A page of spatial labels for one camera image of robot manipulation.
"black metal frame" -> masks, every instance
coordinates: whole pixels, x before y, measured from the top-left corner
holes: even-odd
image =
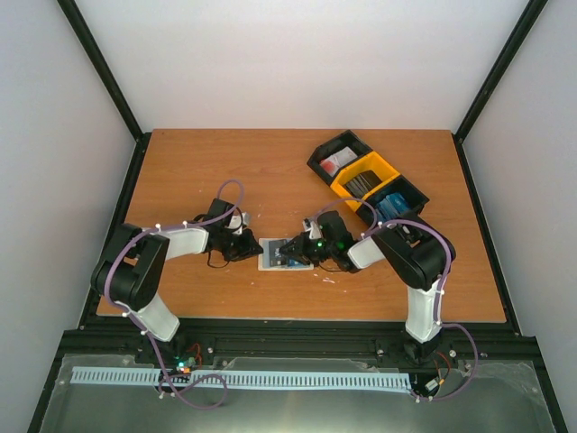
[[[126,217],[151,134],[144,134],[136,122],[74,0],[58,1],[135,140],[133,157],[105,239],[105,243],[107,243],[114,229],[122,224]],[[545,4],[546,0],[530,0],[528,2],[479,94],[475,97],[457,133],[454,134],[453,140],[507,319],[505,323],[470,323],[467,324],[467,328],[475,338],[480,352],[488,356],[489,359],[533,362],[555,428],[559,432],[564,432],[567,431],[567,428],[538,344],[533,337],[520,335],[515,310],[508,294],[463,150],[463,142],[467,134],[472,129],[492,91],[499,83]],[[64,333],[28,430],[29,433],[40,430],[42,417],[50,400],[51,390],[63,355],[133,354],[143,362],[155,362],[149,345],[143,340],[132,323],[124,318],[99,317],[96,314],[98,301],[99,296],[94,291],[90,291],[79,328]],[[401,322],[182,318],[180,329],[184,330],[187,335],[193,336],[195,341],[200,342],[204,348],[212,347],[214,349],[211,354],[206,350],[203,354],[208,362],[213,361],[214,356],[217,356],[217,359],[230,359],[243,355],[336,357],[351,358],[379,367],[395,367],[409,373],[434,371],[432,365],[415,366],[409,363],[407,359],[395,355],[397,352],[395,348],[402,345],[404,338],[404,327]],[[472,356],[472,349],[468,340],[458,331],[448,330],[444,332],[441,346],[446,350],[454,349],[462,359]],[[380,348],[384,349],[384,355],[378,354]]]

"white wall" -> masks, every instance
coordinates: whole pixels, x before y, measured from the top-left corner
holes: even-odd
[[[74,328],[132,153],[57,2],[0,14],[2,431],[26,431]]]
[[[577,9],[549,2],[465,150],[524,334],[577,431]]]
[[[149,130],[455,130],[526,3],[78,1]]]

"yellow storage bin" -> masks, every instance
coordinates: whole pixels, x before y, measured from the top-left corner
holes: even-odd
[[[331,189],[340,198],[350,197],[351,194],[344,188],[343,185],[348,183],[357,175],[368,170],[371,170],[377,175],[377,177],[380,179],[380,184],[365,194],[363,199],[366,199],[377,190],[392,182],[400,174],[378,153],[370,152],[367,155],[361,157],[358,161],[355,161],[341,169],[334,178],[333,183],[331,183]],[[346,203],[355,212],[361,206],[361,203],[358,201],[347,201]]]

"wooden table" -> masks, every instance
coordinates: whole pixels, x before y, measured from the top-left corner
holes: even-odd
[[[259,237],[292,237],[302,219],[336,198],[307,167],[336,130],[156,130],[127,222],[174,224],[207,211],[220,184],[240,179],[242,210]],[[430,198],[421,214],[447,236],[457,259],[446,285],[443,319],[503,322],[505,316],[449,131],[355,131]],[[223,198],[235,202],[235,185]],[[353,235],[365,226],[337,210]],[[215,263],[222,260],[213,254]],[[356,274],[260,272],[257,259],[206,266],[206,254],[166,262],[159,292],[169,309],[194,318],[404,320],[407,288],[386,262]],[[119,311],[101,302],[98,314]]]

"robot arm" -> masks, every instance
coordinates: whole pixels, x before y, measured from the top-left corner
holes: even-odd
[[[234,205],[215,198],[208,212],[197,216],[196,221],[218,217]],[[150,233],[143,237],[127,254],[135,263],[123,261],[116,269],[110,285],[112,301],[132,316],[139,324],[160,341],[170,341],[178,327],[179,319],[166,307],[157,293],[164,262],[187,254],[223,254],[228,262],[237,262],[262,253],[252,230],[246,228],[250,216],[229,216],[204,227],[188,227]],[[142,229],[123,224],[107,244],[91,279],[91,286],[104,294],[105,280],[113,262]]]
[[[451,262],[455,250],[446,238],[436,234],[418,216],[405,216],[405,220],[404,225],[386,224],[368,237],[354,241],[338,212],[325,212],[316,222],[305,220],[305,231],[279,252],[305,264],[318,265],[332,258],[345,272],[358,272],[386,259],[407,284],[406,330],[422,345],[433,340],[441,329],[439,291],[442,287],[439,284],[447,251],[436,236],[444,240]]]

